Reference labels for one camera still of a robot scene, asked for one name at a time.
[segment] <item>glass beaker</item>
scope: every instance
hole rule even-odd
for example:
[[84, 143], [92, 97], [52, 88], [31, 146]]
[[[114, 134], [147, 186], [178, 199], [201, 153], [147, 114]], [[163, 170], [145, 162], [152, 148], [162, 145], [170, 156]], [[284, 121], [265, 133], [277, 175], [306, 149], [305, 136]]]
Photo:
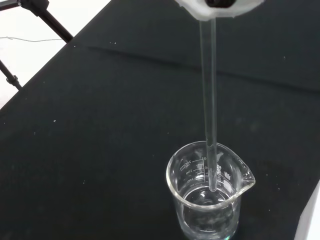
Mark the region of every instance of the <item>glass beaker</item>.
[[170, 159], [166, 181], [177, 217], [190, 240], [228, 240], [236, 232], [241, 195], [255, 183], [248, 166], [217, 144], [217, 190], [210, 191], [206, 142], [190, 143]]

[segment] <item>white clamp holder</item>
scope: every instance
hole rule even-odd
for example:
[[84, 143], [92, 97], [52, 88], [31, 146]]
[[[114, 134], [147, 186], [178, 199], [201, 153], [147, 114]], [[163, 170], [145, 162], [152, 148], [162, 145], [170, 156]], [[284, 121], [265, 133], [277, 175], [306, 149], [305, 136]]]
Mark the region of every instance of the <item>white clamp holder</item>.
[[208, 21], [214, 18], [229, 18], [245, 14], [260, 4], [264, 0], [237, 0], [229, 8], [210, 7], [206, 0], [175, 0], [184, 7], [195, 19]]

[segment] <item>beaker rim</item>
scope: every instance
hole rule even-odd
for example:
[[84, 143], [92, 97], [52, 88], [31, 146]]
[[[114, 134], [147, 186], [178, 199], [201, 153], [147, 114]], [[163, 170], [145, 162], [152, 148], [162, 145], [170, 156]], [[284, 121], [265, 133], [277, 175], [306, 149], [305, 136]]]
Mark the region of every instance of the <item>beaker rim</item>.
[[[181, 150], [183, 150], [184, 148], [190, 146], [190, 145], [193, 145], [193, 144], [200, 144], [200, 143], [206, 143], [206, 141], [195, 141], [195, 142], [192, 142], [192, 143], [189, 143], [183, 147], [181, 147], [178, 151], [176, 151], [173, 156], [177, 155]], [[237, 155], [235, 154], [234, 151], [232, 151], [230, 148], [228, 148], [227, 146], [223, 145], [223, 144], [220, 144], [220, 143], [217, 143], [217, 146], [219, 147], [222, 147], [222, 148], [225, 148], [226, 150], [230, 151], [231, 153], [233, 153], [236, 157], [238, 157], [239, 161], [242, 162], [242, 164], [246, 165], [242, 159]], [[187, 200], [185, 200], [183, 197], [181, 197], [179, 195], [179, 193], [175, 190], [171, 180], [170, 180], [170, 169], [171, 169], [171, 165], [173, 163], [173, 156], [171, 157], [167, 167], [166, 167], [166, 172], [165, 172], [165, 178], [166, 178], [166, 182], [167, 182], [167, 185], [171, 191], [171, 193], [173, 194], [173, 196], [179, 201], [181, 202], [183, 205], [191, 208], [191, 209], [194, 209], [194, 210], [197, 210], [197, 211], [203, 211], [203, 212], [209, 212], [209, 211], [212, 211], [212, 210], [217, 210], [217, 209], [221, 209], [221, 208], [225, 208], [226, 206], [230, 205], [231, 203], [233, 203], [237, 198], [239, 198], [245, 191], [247, 191], [248, 189], [250, 189], [253, 185], [255, 185], [256, 181], [253, 180], [252, 183], [250, 184], [247, 184], [246, 186], [244, 186], [243, 188], [241, 188], [239, 191], [237, 191], [234, 195], [232, 195], [230, 198], [228, 198], [227, 200], [221, 202], [221, 203], [218, 203], [218, 204], [215, 204], [215, 205], [198, 205], [198, 204], [195, 204], [195, 203], [192, 203], [192, 202], [189, 202]]]

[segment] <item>white floor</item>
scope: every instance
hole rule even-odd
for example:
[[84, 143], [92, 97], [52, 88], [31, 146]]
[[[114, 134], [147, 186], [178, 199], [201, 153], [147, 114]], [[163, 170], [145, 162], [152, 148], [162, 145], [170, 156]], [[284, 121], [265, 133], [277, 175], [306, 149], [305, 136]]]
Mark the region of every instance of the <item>white floor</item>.
[[[75, 36], [109, 2], [50, 0], [48, 11]], [[13, 38], [51, 41], [29, 42]], [[18, 77], [22, 86], [65, 45], [64, 41], [56, 39], [59, 36], [30, 11], [22, 7], [0, 11], [0, 60]], [[0, 71], [0, 109], [17, 92]]]

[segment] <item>black fabric surface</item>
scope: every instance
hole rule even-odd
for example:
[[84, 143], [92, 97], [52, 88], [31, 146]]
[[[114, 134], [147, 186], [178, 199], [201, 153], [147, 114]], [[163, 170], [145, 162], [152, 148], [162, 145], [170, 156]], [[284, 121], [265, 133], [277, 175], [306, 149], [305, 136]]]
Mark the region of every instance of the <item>black fabric surface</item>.
[[[281, 12], [272, 2], [219, 22], [267, 45], [240, 22], [258, 27], [268, 11]], [[265, 21], [261, 31], [284, 24]], [[305, 73], [294, 64], [316, 71], [316, 62], [277, 66], [276, 84], [239, 76], [248, 64], [246, 74], [263, 79], [272, 53], [282, 54], [272, 45], [254, 61], [263, 50], [235, 31], [247, 46], [220, 44], [220, 65], [236, 64], [218, 76], [218, 141], [251, 168], [256, 186], [243, 195], [233, 239], [292, 240], [320, 179], [317, 74], [301, 89], [292, 76]], [[303, 31], [297, 44], [309, 48]], [[177, 149], [205, 138], [198, 33], [170, 0], [112, 0], [0, 111], [0, 239], [184, 239], [165, 170]]]

